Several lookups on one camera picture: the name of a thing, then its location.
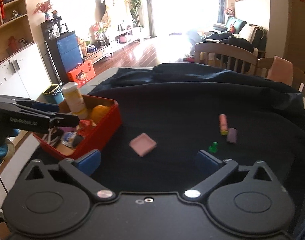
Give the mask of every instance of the coffee maker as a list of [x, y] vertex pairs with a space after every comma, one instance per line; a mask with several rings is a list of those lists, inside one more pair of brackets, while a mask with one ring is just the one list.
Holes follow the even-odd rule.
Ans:
[[67, 24], [60, 23], [61, 20], [61, 16], [58, 16], [54, 19], [47, 20], [41, 24], [41, 30], [45, 41], [58, 38], [63, 33], [68, 32]]

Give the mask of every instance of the red gift box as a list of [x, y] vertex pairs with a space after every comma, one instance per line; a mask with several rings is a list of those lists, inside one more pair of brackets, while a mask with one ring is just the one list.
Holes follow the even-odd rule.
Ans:
[[67, 76], [70, 81], [76, 82], [80, 88], [95, 77], [96, 73], [91, 60], [87, 60], [83, 64], [79, 63], [76, 68], [67, 73]]
[[[41, 147], [53, 157], [62, 160], [65, 158], [78, 159], [93, 149], [102, 150], [110, 140], [115, 131], [122, 124], [118, 103], [112, 99], [99, 98], [93, 96], [83, 96], [87, 109], [93, 109], [97, 105], [109, 106], [108, 113], [101, 119], [91, 133], [81, 141], [71, 155], [65, 155], [56, 148], [50, 146], [42, 140], [43, 134], [34, 133], [34, 137], [39, 141]], [[63, 101], [59, 104], [60, 113], [69, 113], [70, 109]]]

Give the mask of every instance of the sofa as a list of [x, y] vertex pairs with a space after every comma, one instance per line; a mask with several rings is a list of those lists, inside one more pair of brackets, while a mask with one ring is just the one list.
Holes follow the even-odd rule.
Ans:
[[266, 30], [261, 26], [253, 25], [231, 16], [228, 18], [226, 24], [214, 24], [214, 29], [220, 32], [226, 32], [230, 25], [233, 25], [236, 29], [235, 33], [233, 33], [235, 37], [246, 39], [254, 46], [254, 48], [257, 48], [259, 51], [266, 50]]

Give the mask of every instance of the pink towel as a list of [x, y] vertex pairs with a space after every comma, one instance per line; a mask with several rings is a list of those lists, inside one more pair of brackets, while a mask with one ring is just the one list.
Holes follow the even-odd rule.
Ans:
[[293, 77], [294, 77], [293, 64], [290, 61], [275, 56], [273, 64], [270, 70], [268, 71], [267, 78], [291, 86]]

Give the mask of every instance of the orange ball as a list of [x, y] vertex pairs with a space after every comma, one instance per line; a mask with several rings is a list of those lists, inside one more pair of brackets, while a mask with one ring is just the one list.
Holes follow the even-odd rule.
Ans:
[[90, 118], [96, 124], [98, 124], [100, 120], [108, 113], [108, 111], [109, 111], [108, 106], [96, 106], [94, 109], [92, 109]]

